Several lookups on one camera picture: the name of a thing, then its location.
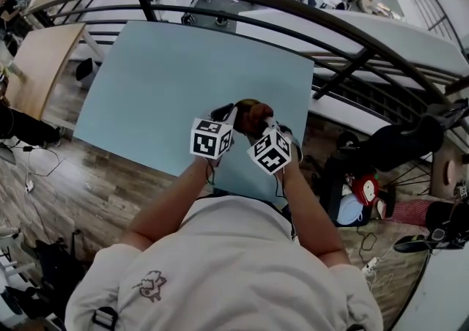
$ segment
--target cartoon print on shirt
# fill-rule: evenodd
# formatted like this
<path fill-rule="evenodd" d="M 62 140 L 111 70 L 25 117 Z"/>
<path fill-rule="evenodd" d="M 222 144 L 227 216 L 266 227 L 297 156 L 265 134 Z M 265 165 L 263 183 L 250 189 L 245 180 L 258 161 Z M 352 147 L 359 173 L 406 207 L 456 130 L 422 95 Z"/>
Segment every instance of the cartoon print on shirt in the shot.
<path fill-rule="evenodd" d="M 161 286 L 166 283 L 166 278 L 161 276 L 161 271 L 149 271 L 139 284 L 133 286 L 139 288 L 140 295 L 155 302 L 155 299 L 161 301 Z"/>

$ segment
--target metal railing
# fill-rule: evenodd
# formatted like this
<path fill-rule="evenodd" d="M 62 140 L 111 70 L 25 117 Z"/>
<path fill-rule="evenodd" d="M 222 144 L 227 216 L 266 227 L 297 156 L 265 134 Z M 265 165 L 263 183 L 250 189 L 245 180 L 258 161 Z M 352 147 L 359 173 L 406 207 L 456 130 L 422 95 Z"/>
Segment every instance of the metal railing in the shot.
<path fill-rule="evenodd" d="M 323 49 L 324 52 L 321 54 L 304 54 L 299 51 L 294 51 L 291 48 L 285 48 L 280 45 L 274 45 L 263 41 L 268 45 L 283 48 L 284 50 L 296 53 L 299 56 L 310 56 L 315 61 L 315 68 L 318 70 L 327 70 L 327 72 L 329 72 L 327 75 L 321 75 L 316 71 L 314 72 L 314 77 L 311 80 L 311 89 L 315 91 L 313 96 L 315 100 L 319 100 L 323 96 L 328 95 L 365 110 L 370 114 L 379 116 L 388 122 L 408 125 L 412 125 L 419 120 L 420 115 L 425 112 L 428 104 L 449 104 L 448 99 L 440 92 L 434 83 L 398 53 L 355 26 L 330 15 L 323 10 L 310 8 L 306 4 L 302 4 L 294 0 L 238 1 L 246 1 L 251 4 L 273 8 L 318 24 L 358 43 L 362 47 L 362 50 L 357 54 L 347 53 L 340 48 L 336 48 L 304 33 L 242 15 L 198 7 L 151 4 L 150 0 L 132 0 L 135 4 L 85 7 L 79 10 L 60 12 L 55 15 L 49 15 L 47 13 L 48 10 L 71 1 L 80 0 L 47 1 L 46 3 L 30 9 L 27 12 L 27 15 L 33 15 L 44 26 L 61 25 L 61 23 L 54 23 L 54 19 L 57 19 L 58 17 L 77 14 L 85 15 L 90 12 L 115 10 L 124 10 L 128 12 L 140 11 L 143 12 L 143 15 L 141 15 L 139 19 L 154 21 L 156 23 L 158 22 L 158 19 L 155 13 L 164 11 L 188 12 L 190 14 L 206 15 L 214 18 L 225 18 L 227 20 L 247 23 L 263 29 L 275 31 Z M 122 16 L 120 17 L 121 18 L 118 20 L 106 18 L 101 20 L 85 20 L 82 22 L 88 26 L 107 24 L 109 26 L 116 25 L 118 27 L 118 25 L 121 26 L 129 21 L 128 19 L 122 19 Z M 100 37 L 116 37 L 119 35 L 119 31 L 112 29 L 104 31 L 94 31 L 94 29 L 91 29 L 89 33 L 92 36 Z M 241 37 L 246 40 L 256 40 L 246 36 Z M 102 40 L 97 40 L 96 42 L 102 45 L 112 45 L 113 43 L 113 41 Z M 443 82 L 450 82 L 457 78 L 457 75 L 443 74 L 441 71 L 432 69 L 431 67 L 425 68 L 425 66 L 421 66 L 421 69 L 425 70 L 427 73 L 430 72 L 433 75 L 437 75 L 435 77 L 441 78 Z M 360 76 L 363 72 L 373 75 L 373 77 L 378 78 L 380 82 L 369 82 L 369 80 Z M 404 87 L 392 76 L 392 72 L 397 72 L 400 75 L 415 81 L 422 90 L 417 91 Z M 469 132 L 467 124 L 465 124 L 465 122 L 462 124 L 465 131 Z"/>
<path fill-rule="evenodd" d="M 451 23 L 451 20 L 445 13 L 445 10 L 441 6 L 438 0 L 411 0 L 417 7 L 422 18 L 424 19 L 425 25 L 429 31 L 436 33 L 443 38 L 448 38 L 455 42 L 461 49 L 465 59 L 468 59 L 468 55 L 461 43 L 461 39 L 458 37 L 456 30 Z"/>

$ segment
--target power strip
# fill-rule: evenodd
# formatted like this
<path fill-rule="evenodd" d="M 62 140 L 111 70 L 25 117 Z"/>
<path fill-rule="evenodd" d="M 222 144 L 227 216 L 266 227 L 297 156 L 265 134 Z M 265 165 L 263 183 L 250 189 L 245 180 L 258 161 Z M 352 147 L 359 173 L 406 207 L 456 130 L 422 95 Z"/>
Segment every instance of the power strip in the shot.
<path fill-rule="evenodd" d="M 29 180 L 28 183 L 26 184 L 26 192 L 30 193 L 34 189 L 34 183 L 32 180 Z"/>
<path fill-rule="evenodd" d="M 370 275 L 373 271 L 373 267 L 375 267 L 377 265 L 377 263 L 378 263 L 378 258 L 373 257 L 372 259 L 369 260 L 369 262 L 365 265 L 365 267 L 363 269 L 361 269 L 362 273 L 365 276 Z"/>

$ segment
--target wooden floor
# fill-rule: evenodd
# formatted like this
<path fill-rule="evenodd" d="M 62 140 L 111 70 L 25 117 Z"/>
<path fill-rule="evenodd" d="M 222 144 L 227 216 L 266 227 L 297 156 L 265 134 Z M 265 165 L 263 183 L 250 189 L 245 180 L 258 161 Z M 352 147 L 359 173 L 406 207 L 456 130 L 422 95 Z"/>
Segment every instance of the wooden floor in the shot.
<path fill-rule="evenodd" d="M 48 110 L 76 122 L 86 90 L 73 79 L 74 65 L 54 89 Z M 303 142 L 306 155 L 313 155 L 320 164 L 335 150 L 336 137 L 343 129 L 330 122 L 310 116 Z M 31 198 L 25 195 L 26 171 L 47 174 L 57 165 L 51 152 L 37 149 L 30 154 L 14 149 L 17 165 L 0 161 L 0 224 L 20 226 L 29 244 L 36 239 L 55 241 L 63 237 L 70 244 L 71 234 L 77 228 L 82 234 L 77 238 L 77 254 L 80 259 L 91 261 L 101 248 L 117 241 L 132 217 L 167 188 L 174 177 L 133 163 L 109 152 L 90 146 L 83 141 L 64 139 L 62 145 L 51 148 L 60 160 L 59 167 L 48 177 L 30 175 L 35 183 Z M 402 174 L 410 164 L 395 171 L 380 174 L 381 185 Z M 307 163 L 302 171 L 308 181 L 314 169 Z M 411 171 L 407 178 L 421 174 Z M 425 191 L 426 184 L 400 187 L 399 196 Z M 412 291 L 416 279 L 426 261 L 425 253 L 399 254 L 392 245 L 398 238 L 421 233 L 415 226 L 372 220 L 360 228 L 360 233 L 373 232 L 377 241 L 371 251 L 364 251 L 363 259 L 380 257 L 376 266 L 376 278 L 372 293 L 383 312 L 387 329 L 397 317 Z M 363 267 L 359 248 L 363 237 L 357 228 L 341 228 L 340 233 L 352 263 Z M 372 244 L 370 237 L 364 247 Z M 31 258 L 19 249 L 12 252 L 13 259 L 20 262 Z M 38 282 L 40 271 L 31 273 Z"/>

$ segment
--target tabletop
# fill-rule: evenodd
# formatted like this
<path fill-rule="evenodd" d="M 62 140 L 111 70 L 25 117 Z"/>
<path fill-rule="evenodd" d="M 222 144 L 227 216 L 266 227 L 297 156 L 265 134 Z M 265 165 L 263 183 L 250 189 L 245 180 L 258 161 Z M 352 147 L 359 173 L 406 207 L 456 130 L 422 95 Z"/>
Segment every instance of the tabletop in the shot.
<path fill-rule="evenodd" d="M 41 119 L 52 87 L 67 65 L 84 27 L 84 23 L 75 23 L 28 33 L 13 59 L 23 77 L 11 75 L 5 94 L 13 108 Z"/>
<path fill-rule="evenodd" d="M 191 163 L 194 118 L 227 103 L 256 98 L 301 142 L 314 63 L 310 58 L 220 31 L 172 23 L 126 24 L 98 71 L 74 136 L 145 166 L 180 175 Z M 278 200 L 275 179 L 234 146 L 215 186 Z"/>

